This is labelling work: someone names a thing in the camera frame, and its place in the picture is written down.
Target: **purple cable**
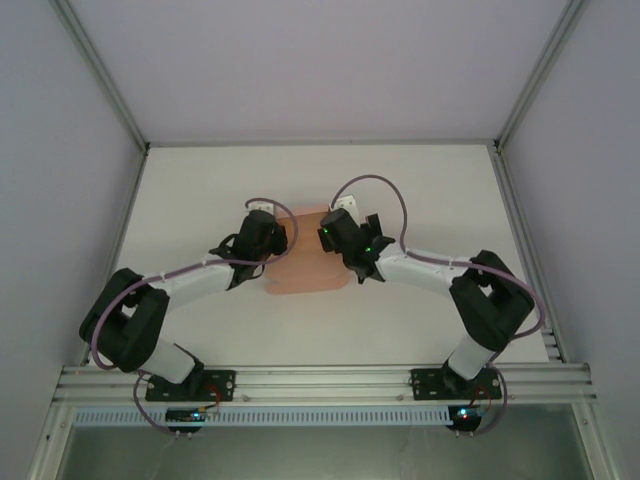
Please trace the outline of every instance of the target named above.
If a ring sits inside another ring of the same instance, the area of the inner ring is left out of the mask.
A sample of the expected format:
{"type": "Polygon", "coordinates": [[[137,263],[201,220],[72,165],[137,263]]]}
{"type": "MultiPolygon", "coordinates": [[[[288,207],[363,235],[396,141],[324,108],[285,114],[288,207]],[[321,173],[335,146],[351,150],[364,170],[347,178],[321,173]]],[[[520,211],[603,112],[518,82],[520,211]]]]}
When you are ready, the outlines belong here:
{"type": "Polygon", "coordinates": [[[136,383],[133,385],[133,403],[136,404],[136,408],[140,412],[140,415],[147,421],[149,425],[158,430],[161,433],[166,435],[175,435],[174,432],[169,430],[164,425],[160,425],[157,423],[151,416],[142,408],[142,404],[140,403],[140,398],[138,397],[138,388],[140,388],[140,382],[142,381],[142,377],[147,375],[147,372],[138,372],[138,378],[136,379],[136,383]]]}
{"type": "MultiPolygon", "coordinates": [[[[507,280],[509,282],[512,282],[513,284],[517,285],[518,287],[523,289],[525,292],[527,292],[529,295],[531,295],[531,297],[533,298],[534,302],[536,303],[536,306],[538,307],[538,321],[530,329],[525,330],[524,332],[515,334],[511,338],[511,340],[516,340],[518,338],[527,337],[527,336],[537,332],[538,330],[540,330],[542,328],[542,326],[544,325],[545,319],[546,319],[546,309],[545,309],[544,303],[542,302],[542,299],[537,294],[537,292],[533,288],[531,288],[529,285],[524,283],[522,280],[520,280],[519,278],[516,278],[515,276],[510,275],[510,274],[508,274],[506,272],[503,272],[502,270],[498,270],[498,269],[493,268],[493,267],[487,267],[485,265],[479,265],[479,264],[472,263],[472,262],[462,262],[462,261],[457,261],[457,260],[449,262],[448,260],[443,260],[443,259],[434,258],[434,257],[427,257],[427,256],[424,256],[424,255],[418,255],[417,253],[413,253],[413,252],[409,251],[409,249],[407,248],[407,246],[405,244],[405,235],[407,233],[407,226],[408,226],[408,223],[409,223],[409,213],[407,211],[407,204],[405,203],[404,197],[400,193],[400,190],[398,189],[398,187],[396,187],[393,184],[393,182],[391,182],[391,180],[389,180],[388,178],[385,178],[385,177],[383,177],[381,175],[375,175],[375,174],[359,175],[359,176],[357,176],[355,178],[352,178],[347,183],[345,183],[344,186],[342,186],[342,188],[340,188],[340,190],[338,190],[338,193],[335,194],[335,196],[333,197],[333,200],[331,200],[331,207],[333,208],[333,206],[335,205],[335,203],[338,200],[338,198],[340,198],[340,195],[348,187],[350,187],[354,183],[356,183],[356,182],[358,182],[360,180],[364,180],[364,179],[375,179],[375,180],[380,180],[381,182],[386,183],[387,185],[389,185],[389,187],[391,187],[391,189],[395,192],[396,196],[398,197],[398,201],[400,202],[400,208],[402,208],[402,229],[400,230],[400,237],[398,239],[398,243],[400,244],[400,249],[408,257],[415,258],[416,260],[420,260],[420,261],[426,262],[426,263],[431,263],[431,264],[434,264],[434,265],[460,267],[460,268],[467,268],[467,269],[473,268],[475,270],[479,270],[479,271],[482,271],[482,272],[490,273],[490,274],[496,275],[496,276],[498,276],[500,278],[504,278],[505,280],[507,280]]],[[[488,366],[488,368],[490,368],[490,369],[492,369],[492,370],[497,372],[498,377],[500,377],[500,381],[502,382],[502,387],[503,387],[502,408],[500,409],[498,414],[494,417],[493,421],[489,425],[487,425],[484,428],[481,428],[480,430],[477,430],[474,433],[474,435],[482,435],[484,433],[490,432],[491,430],[493,430],[495,427],[498,426],[500,421],[502,421],[502,418],[507,413],[507,403],[508,403],[507,382],[505,381],[504,375],[498,369],[498,367],[493,365],[493,361],[498,357],[498,355],[499,355],[499,353],[496,353],[493,357],[491,357],[491,359],[489,359],[489,362],[487,363],[487,366],[488,366]]]]}
{"type": "Polygon", "coordinates": [[[408,257],[415,258],[416,260],[420,260],[420,261],[426,262],[426,263],[431,263],[431,264],[434,264],[434,265],[460,267],[460,268],[467,268],[467,269],[468,268],[473,268],[475,270],[480,270],[482,272],[490,273],[490,274],[495,275],[497,277],[504,278],[505,280],[507,280],[507,281],[509,281],[511,283],[514,283],[515,285],[517,285],[518,287],[523,289],[525,292],[527,292],[529,295],[531,295],[531,297],[535,301],[536,306],[538,307],[538,321],[530,329],[525,330],[524,332],[515,334],[512,337],[511,340],[516,340],[518,338],[527,337],[527,336],[537,332],[538,330],[540,330],[542,328],[542,326],[544,325],[546,316],[547,316],[546,315],[546,309],[544,308],[544,304],[542,302],[542,299],[540,298],[540,296],[536,293],[536,291],[533,288],[531,288],[529,285],[524,283],[519,278],[516,278],[513,275],[510,275],[510,274],[508,274],[506,272],[503,272],[502,270],[498,270],[498,269],[493,268],[493,267],[487,267],[485,265],[479,265],[479,264],[471,263],[471,262],[461,262],[461,261],[457,261],[457,260],[449,262],[449,260],[443,260],[441,258],[434,258],[434,257],[427,257],[427,256],[424,256],[424,255],[418,255],[417,253],[411,252],[407,248],[407,245],[405,244],[405,236],[407,234],[407,226],[408,226],[408,223],[409,223],[409,213],[407,211],[407,204],[405,203],[404,197],[400,193],[400,190],[398,190],[398,187],[396,187],[393,184],[393,182],[391,182],[391,180],[389,180],[388,178],[385,178],[385,177],[383,177],[381,175],[375,175],[375,174],[359,175],[359,176],[357,176],[355,178],[352,178],[347,183],[345,183],[344,186],[342,188],[340,188],[340,190],[338,190],[338,193],[335,194],[335,196],[333,197],[333,200],[331,200],[331,207],[333,208],[333,206],[335,205],[335,203],[338,200],[338,198],[340,198],[340,195],[348,187],[350,187],[351,185],[353,185],[354,183],[356,183],[356,182],[358,182],[360,180],[365,180],[365,179],[375,179],[375,180],[380,180],[381,182],[386,183],[387,185],[389,185],[389,187],[391,187],[391,189],[395,192],[396,196],[398,197],[398,201],[400,202],[400,208],[402,208],[402,229],[400,230],[400,237],[398,238],[398,243],[400,244],[400,248],[402,249],[402,251],[408,257]]]}
{"type": "Polygon", "coordinates": [[[284,212],[291,218],[291,221],[293,223],[293,239],[291,240],[291,243],[287,246],[287,249],[282,253],[282,255],[278,257],[274,257],[270,260],[257,261],[257,262],[252,262],[249,260],[227,260],[222,258],[216,258],[216,259],[212,259],[205,262],[204,265],[202,264],[202,262],[199,262],[199,263],[194,263],[193,265],[188,265],[186,267],[179,268],[177,270],[174,270],[172,272],[165,274],[164,277],[162,275],[156,275],[153,277],[143,278],[139,282],[136,282],[133,285],[125,288],[122,292],[120,292],[120,294],[116,298],[113,299],[113,301],[107,306],[107,308],[104,309],[104,311],[102,312],[102,315],[100,315],[100,318],[98,319],[98,323],[96,323],[96,326],[93,330],[93,335],[91,336],[91,356],[93,358],[93,361],[96,363],[98,367],[100,367],[103,370],[111,370],[115,368],[115,365],[107,365],[98,356],[98,338],[100,338],[100,332],[102,330],[102,327],[107,321],[107,318],[109,318],[109,315],[111,314],[113,309],[116,308],[126,298],[127,295],[131,294],[136,289],[144,285],[147,285],[149,283],[158,282],[163,278],[165,280],[170,280],[172,278],[179,277],[180,275],[185,275],[194,270],[198,270],[200,268],[206,268],[211,265],[219,265],[219,264],[251,265],[251,266],[270,265],[272,263],[279,261],[286,255],[288,255],[289,252],[291,252],[294,245],[298,241],[298,221],[296,220],[296,217],[293,214],[293,212],[289,210],[286,206],[281,204],[280,202],[271,200],[270,198],[263,198],[263,197],[250,198],[245,202],[245,207],[248,207],[249,204],[253,202],[271,203],[276,207],[284,210],[284,212]]]}

